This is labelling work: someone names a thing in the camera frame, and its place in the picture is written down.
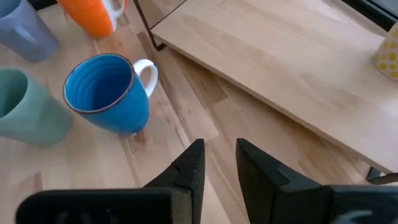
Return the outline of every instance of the wooden board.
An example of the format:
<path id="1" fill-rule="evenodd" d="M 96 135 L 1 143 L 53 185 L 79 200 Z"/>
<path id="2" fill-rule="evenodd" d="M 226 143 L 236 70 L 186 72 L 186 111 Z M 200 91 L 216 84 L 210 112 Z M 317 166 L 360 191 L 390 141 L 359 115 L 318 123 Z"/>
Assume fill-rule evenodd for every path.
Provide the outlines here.
<path id="1" fill-rule="evenodd" d="M 364 24 L 321 0 L 188 0 L 152 31 L 372 166 L 398 172 L 398 83 L 376 70 L 383 37 Z"/>

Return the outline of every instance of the wooden table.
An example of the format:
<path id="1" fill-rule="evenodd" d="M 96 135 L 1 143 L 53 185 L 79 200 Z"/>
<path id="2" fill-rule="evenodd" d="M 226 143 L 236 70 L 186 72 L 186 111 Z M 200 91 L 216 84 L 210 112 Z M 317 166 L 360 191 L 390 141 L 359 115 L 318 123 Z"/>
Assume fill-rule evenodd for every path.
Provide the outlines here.
<path id="1" fill-rule="evenodd" d="M 154 12 L 172 2 L 145 1 Z M 117 32 L 101 40 L 88 37 L 59 6 L 40 16 L 60 40 L 59 51 L 32 64 L 0 47 L 0 68 L 25 70 L 62 103 L 70 70 L 100 53 L 118 53 L 132 62 L 150 58 L 160 68 L 160 83 L 150 98 L 149 123 L 136 137 L 109 133 L 74 113 L 72 130 L 56 146 L 41 149 L 1 138 L 2 224 L 13 223 L 21 200 L 40 190 L 142 187 L 196 138 L 206 144 L 202 223 L 248 223 L 236 173 L 236 138 L 248 139 L 319 183 L 365 183 L 365 162 L 170 48 L 153 50 L 132 1 Z"/>
<path id="2" fill-rule="evenodd" d="M 188 0 L 154 35 L 385 173 L 398 172 L 398 83 L 383 37 L 321 0 Z"/>

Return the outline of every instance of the mug handle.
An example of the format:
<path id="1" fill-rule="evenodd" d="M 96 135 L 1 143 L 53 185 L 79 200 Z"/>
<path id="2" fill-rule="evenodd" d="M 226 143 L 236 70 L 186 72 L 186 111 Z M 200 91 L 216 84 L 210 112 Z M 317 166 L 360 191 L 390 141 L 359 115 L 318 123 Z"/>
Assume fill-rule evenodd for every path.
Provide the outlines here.
<path id="1" fill-rule="evenodd" d="M 141 76 L 141 73 L 145 68 L 150 68 L 150 79 L 148 85 L 144 87 L 145 92 L 147 93 L 147 96 L 149 98 L 151 94 L 154 92 L 157 80 L 159 78 L 159 73 L 156 65 L 148 59 L 141 59 L 138 62 L 136 62 L 133 65 L 133 67 L 138 77 Z"/>
<path id="2" fill-rule="evenodd" d="M 107 4 L 105 7 L 109 6 L 109 9 L 107 11 L 109 12 L 110 16 L 114 17 L 115 19 L 121 17 L 124 13 L 124 10 L 126 9 L 127 6 L 127 0 L 122 0 L 121 2 L 121 7 L 118 10 L 115 10 L 112 6 L 113 0 L 107 0 Z"/>

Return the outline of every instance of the green cup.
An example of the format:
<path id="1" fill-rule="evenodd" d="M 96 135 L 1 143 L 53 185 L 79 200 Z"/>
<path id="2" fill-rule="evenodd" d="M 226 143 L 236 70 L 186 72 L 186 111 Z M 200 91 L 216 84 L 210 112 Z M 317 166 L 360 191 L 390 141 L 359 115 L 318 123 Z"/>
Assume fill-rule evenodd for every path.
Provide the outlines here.
<path id="1" fill-rule="evenodd" d="M 72 126 L 72 115 L 42 85 L 16 69 L 0 70 L 0 136 L 51 146 Z"/>

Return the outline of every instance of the cup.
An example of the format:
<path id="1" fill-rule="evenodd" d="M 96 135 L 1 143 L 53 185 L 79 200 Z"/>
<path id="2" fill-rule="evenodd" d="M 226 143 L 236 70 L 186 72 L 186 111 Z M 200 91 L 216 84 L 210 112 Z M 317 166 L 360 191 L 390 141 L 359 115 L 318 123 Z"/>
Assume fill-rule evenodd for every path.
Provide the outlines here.
<path id="1" fill-rule="evenodd" d="M 398 23 L 386 35 L 374 60 L 383 75 L 398 80 Z"/>
<path id="2" fill-rule="evenodd" d="M 72 115 L 33 78 L 16 69 L 0 70 L 0 136 L 51 146 L 72 125 Z"/>
<path id="3" fill-rule="evenodd" d="M 95 38 L 107 37 L 118 28 L 117 19 L 123 15 L 127 0 L 115 10 L 113 0 L 57 0 L 79 26 Z"/>
<path id="4" fill-rule="evenodd" d="M 140 75 L 151 69 L 148 85 Z M 118 134 L 136 134 L 149 119 L 148 97 L 158 80 L 157 67 L 148 59 L 134 65 L 121 55 L 97 55 L 79 64 L 63 87 L 67 105 L 91 123 Z"/>
<path id="5" fill-rule="evenodd" d="M 59 46 L 26 0 L 1 0 L 0 43 L 30 62 L 48 59 Z"/>

